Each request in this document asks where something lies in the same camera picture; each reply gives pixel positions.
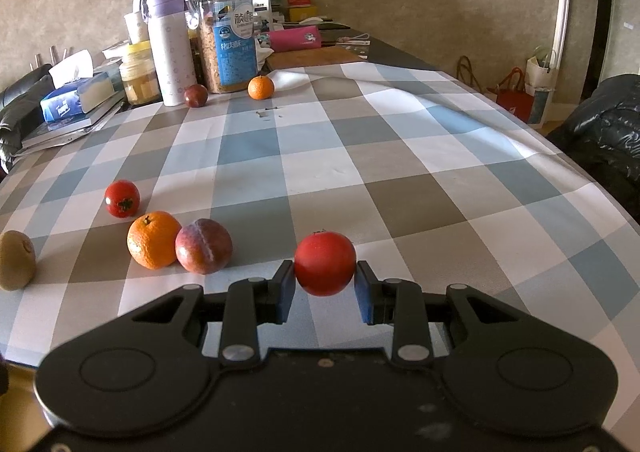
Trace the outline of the large orange with stem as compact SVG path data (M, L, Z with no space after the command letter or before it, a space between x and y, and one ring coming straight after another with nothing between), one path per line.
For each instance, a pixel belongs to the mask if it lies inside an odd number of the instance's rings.
M140 266L157 270L176 260L175 240L182 228L168 212L149 212L134 220L128 230L127 247Z

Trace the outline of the reddish purple plum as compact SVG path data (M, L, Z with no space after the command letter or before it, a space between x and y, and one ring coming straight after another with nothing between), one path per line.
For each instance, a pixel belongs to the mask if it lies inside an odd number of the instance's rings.
M215 220L201 218L182 227L175 240L179 264L186 271L215 273L231 260L233 243L227 229Z

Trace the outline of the checkered tablecloth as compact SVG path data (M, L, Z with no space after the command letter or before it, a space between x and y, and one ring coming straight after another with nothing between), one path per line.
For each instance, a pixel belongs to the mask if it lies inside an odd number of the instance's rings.
M270 276L317 231L346 235L381 278L441 293L465 283L600 347L620 386L605 424L639 445L639 229L536 131L453 78L366 62L272 74L265 101L152 104L61 149L25 157L1 186L1 227L25 233L35 281L1 297L1 351L52 348L194 275L128 253L103 195L133 182L144 212L220 222L231 264L209 292Z

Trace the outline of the red tomato with calyx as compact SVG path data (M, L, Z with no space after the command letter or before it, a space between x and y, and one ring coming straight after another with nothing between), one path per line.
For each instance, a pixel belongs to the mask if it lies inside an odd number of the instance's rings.
M107 211L114 217L133 217L140 206L140 192L129 180L112 182L104 192L104 203Z

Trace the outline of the dark red plum near bottle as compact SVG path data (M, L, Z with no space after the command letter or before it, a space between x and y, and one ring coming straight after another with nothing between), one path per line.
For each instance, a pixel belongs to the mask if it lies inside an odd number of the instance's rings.
M184 103L189 108L201 108L208 101L208 90L200 84L194 84L184 90Z

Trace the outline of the small orange near jar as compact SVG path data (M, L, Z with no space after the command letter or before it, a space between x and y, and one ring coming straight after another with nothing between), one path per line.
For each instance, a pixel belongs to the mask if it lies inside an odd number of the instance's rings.
M256 76L248 83L247 93L253 100L267 100L274 94L274 83L268 76Z

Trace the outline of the brown kiwi fruit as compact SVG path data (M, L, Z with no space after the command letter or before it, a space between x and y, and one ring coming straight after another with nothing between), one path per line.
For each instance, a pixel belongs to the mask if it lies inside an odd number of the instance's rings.
M36 253L24 233L9 230L1 235L0 286L12 292L26 287L36 275Z

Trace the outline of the red shopping bag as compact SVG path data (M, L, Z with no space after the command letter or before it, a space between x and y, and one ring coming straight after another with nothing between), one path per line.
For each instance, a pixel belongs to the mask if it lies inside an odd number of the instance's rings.
M534 97L525 90L525 74L520 68L512 68L509 74L490 91L496 95L496 103L524 123L529 121Z

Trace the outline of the yellow lid glass jar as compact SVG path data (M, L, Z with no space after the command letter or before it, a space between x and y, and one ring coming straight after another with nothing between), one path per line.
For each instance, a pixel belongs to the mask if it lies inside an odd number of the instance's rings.
M119 65L119 73L131 105L145 105L162 100L151 43L148 40L127 47Z

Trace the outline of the wooden cutting board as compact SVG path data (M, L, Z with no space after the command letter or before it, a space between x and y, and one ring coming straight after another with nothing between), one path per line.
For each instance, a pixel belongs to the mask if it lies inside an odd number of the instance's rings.
M321 47L317 49L275 52L266 59L268 71L287 70L288 68L309 68L361 62L360 56L342 47Z

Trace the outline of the stack of books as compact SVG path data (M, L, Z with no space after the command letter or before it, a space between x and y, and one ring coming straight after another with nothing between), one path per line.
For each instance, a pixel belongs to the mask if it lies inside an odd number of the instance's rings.
M125 100L125 93L117 91L90 113L63 118L52 123L42 123L22 141L22 147L14 157L19 158L30 152L47 149L49 146L75 141L82 134L88 134L107 122L119 111Z

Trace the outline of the white shopping bag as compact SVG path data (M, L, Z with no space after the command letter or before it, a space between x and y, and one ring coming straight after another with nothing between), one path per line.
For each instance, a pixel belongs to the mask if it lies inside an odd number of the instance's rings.
M539 46L526 60L525 92L533 98L527 123L541 127L546 119L547 106L558 80L558 55L552 48Z

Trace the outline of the blue tissue pack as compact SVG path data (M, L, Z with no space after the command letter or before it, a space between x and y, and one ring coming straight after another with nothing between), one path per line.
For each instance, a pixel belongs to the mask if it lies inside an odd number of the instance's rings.
M115 93L106 73L68 82L40 100L46 123L54 123L81 114L88 114Z

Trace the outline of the pink pencil case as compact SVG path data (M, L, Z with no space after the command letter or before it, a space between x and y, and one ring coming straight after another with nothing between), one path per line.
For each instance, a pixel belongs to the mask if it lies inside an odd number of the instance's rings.
M320 30L315 25L273 30L268 38L274 52L319 49L322 46Z

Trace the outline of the white and lilac thermos bottle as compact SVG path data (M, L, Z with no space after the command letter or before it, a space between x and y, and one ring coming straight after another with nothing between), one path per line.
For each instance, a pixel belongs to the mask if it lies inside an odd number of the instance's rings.
M184 0L145 0L155 71L166 106L183 104L184 93L196 84Z

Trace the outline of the black leather sofa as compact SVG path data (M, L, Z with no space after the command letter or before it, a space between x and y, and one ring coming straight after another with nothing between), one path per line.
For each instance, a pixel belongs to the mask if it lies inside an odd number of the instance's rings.
M50 68L43 64L1 91L1 175L11 170L23 139L43 123L40 100L54 89Z

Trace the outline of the clear glass cereal jar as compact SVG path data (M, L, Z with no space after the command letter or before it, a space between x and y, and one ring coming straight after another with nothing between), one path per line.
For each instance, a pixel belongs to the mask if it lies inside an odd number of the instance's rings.
M253 0L186 0L198 23L206 87L213 94L243 90L258 73Z

